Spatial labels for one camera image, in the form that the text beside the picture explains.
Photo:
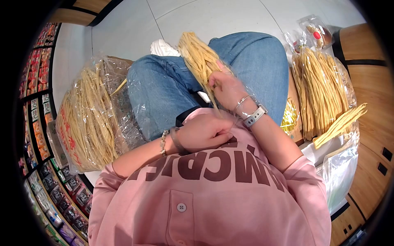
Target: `gold tinsel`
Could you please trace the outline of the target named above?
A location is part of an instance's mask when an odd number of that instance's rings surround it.
[[[293,100],[287,99],[286,108],[284,110],[281,128],[283,131],[290,135],[290,132],[297,126],[297,109]]]

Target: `brown printed lettering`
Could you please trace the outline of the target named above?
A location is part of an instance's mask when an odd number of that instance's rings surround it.
[[[256,175],[257,182],[259,184],[264,184],[264,185],[269,185],[268,177],[266,174],[266,171],[264,170],[263,165],[260,163],[256,164],[255,159],[253,158],[253,155],[249,152],[246,152],[246,166],[252,165],[253,170]]]
[[[178,158],[178,156],[174,156],[174,155],[172,155],[172,156],[170,156],[170,158],[168,158],[168,162],[165,165],[165,167],[163,168],[162,176],[172,177],[172,164],[176,158]]]
[[[230,155],[224,150],[215,150],[209,154],[209,159],[219,157],[220,168],[217,172],[211,172],[208,168],[205,168],[204,178],[210,181],[222,181],[225,180],[231,172],[231,159]]]
[[[130,177],[128,177],[127,180],[137,180],[140,171],[141,171],[141,168],[138,169],[137,171],[133,172],[133,174],[130,175]]]
[[[145,177],[145,181],[153,181],[159,176],[159,173],[162,171],[165,161],[167,160],[166,157],[162,157],[158,159],[157,161],[154,161],[153,163],[149,164],[148,166],[155,166],[156,171],[155,172],[147,172],[147,175]]]
[[[250,145],[248,144],[246,148],[252,153],[252,155],[255,154],[255,148],[254,148],[253,146],[250,146]]]
[[[228,144],[223,144],[220,146],[221,148],[237,148],[238,147],[238,142],[231,142]]]
[[[276,179],[275,175],[273,174],[273,172],[269,168],[267,168],[267,171],[268,171],[269,175],[271,176],[273,182],[275,183],[276,187],[278,188],[278,190],[284,192],[282,183]]]
[[[235,160],[235,182],[238,183],[251,183],[252,182],[252,167],[251,165],[245,166],[242,151],[234,151]]]
[[[182,156],[178,161],[179,175],[184,179],[199,180],[207,153],[198,152]],[[189,161],[193,160],[192,167],[189,168]]]

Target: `bangle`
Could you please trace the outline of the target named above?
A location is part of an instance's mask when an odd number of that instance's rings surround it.
[[[164,146],[165,146],[165,137],[168,135],[168,130],[164,130],[163,131],[163,135],[162,135],[162,141],[160,142],[160,149],[161,149],[161,151],[160,151],[160,154],[162,154],[163,156],[166,156],[167,154],[165,153],[165,149],[164,149]]]
[[[243,103],[247,98],[251,97],[252,95],[247,95],[244,98],[241,99],[240,102],[238,102],[238,105],[235,107],[234,111],[237,110],[237,108],[241,105],[241,103]]]
[[[179,154],[180,154],[180,155],[188,155],[188,154],[190,154],[190,152],[188,152],[188,151],[180,144],[180,142],[179,142],[179,140],[178,140],[178,138],[177,138],[176,131],[178,131],[178,130],[179,130],[179,127],[175,127],[175,126],[171,127],[171,129],[170,129],[170,136],[171,136],[171,138],[172,138],[172,140],[173,140],[173,143],[174,143],[175,147],[178,149]]]

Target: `wrist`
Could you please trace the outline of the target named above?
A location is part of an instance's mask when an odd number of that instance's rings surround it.
[[[258,106],[252,98],[247,98],[239,105],[235,113],[238,114],[242,119],[246,119],[249,115],[256,112]]]
[[[175,146],[175,144],[174,144],[174,142],[173,142],[173,140],[172,140],[172,138],[171,138],[171,136],[169,134],[165,137],[164,149],[165,149],[165,153],[167,155],[172,155],[172,154],[179,153],[179,150]]]

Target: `floor tile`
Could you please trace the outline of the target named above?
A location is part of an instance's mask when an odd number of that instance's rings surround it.
[[[92,57],[91,27],[62,23],[56,41],[52,67],[52,88],[56,110],[73,80]]]
[[[327,17],[328,25],[348,27],[365,23],[364,17],[350,0],[319,0],[316,1],[324,15]]]
[[[151,53],[160,30],[145,0],[123,1],[93,27],[93,53],[135,61]]]
[[[164,39],[177,46],[184,31],[194,31],[205,43],[240,31],[257,31],[281,37],[274,19],[259,0],[197,0],[157,20]]]
[[[195,0],[147,0],[155,19]]]
[[[318,15],[326,25],[347,27],[365,20],[349,0],[260,0],[283,32],[301,31],[297,20],[307,15]]]

